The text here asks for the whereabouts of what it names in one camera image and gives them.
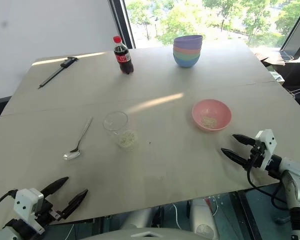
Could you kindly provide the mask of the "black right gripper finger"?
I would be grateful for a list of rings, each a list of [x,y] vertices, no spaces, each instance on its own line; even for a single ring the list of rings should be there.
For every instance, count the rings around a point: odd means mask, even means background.
[[[234,151],[226,148],[221,148],[220,150],[226,157],[228,157],[231,161],[242,166],[246,171],[250,168],[250,162],[247,159],[239,156]]]
[[[239,143],[243,145],[249,145],[254,146],[256,144],[256,140],[254,138],[251,138],[249,136],[243,135],[243,134],[233,134],[232,135]]]

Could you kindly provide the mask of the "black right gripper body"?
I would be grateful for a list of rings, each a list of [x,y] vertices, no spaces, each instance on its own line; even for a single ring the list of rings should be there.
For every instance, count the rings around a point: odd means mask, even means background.
[[[266,145],[263,142],[257,140],[250,150],[250,156],[247,160],[247,165],[245,168],[246,171],[250,170],[251,168],[261,167],[264,160],[265,150]]]

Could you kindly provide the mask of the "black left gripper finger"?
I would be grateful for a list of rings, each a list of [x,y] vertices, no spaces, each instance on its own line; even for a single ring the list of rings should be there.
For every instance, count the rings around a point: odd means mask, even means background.
[[[88,191],[88,189],[83,190],[68,203],[68,206],[61,212],[62,218],[68,218],[79,207]]]
[[[57,190],[59,190],[65,182],[69,179],[68,176],[59,178],[58,180],[52,182],[48,186],[46,186],[40,192],[43,194],[44,198],[48,197],[49,195],[54,194]]]

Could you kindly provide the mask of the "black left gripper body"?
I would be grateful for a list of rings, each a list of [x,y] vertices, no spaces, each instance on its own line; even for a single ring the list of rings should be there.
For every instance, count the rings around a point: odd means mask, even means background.
[[[64,218],[64,214],[61,211],[53,210],[53,204],[46,200],[46,197],[43,193],[41,208],[35,213],[36,221],[42,227],[46,227],[53,221],[60,221]]]

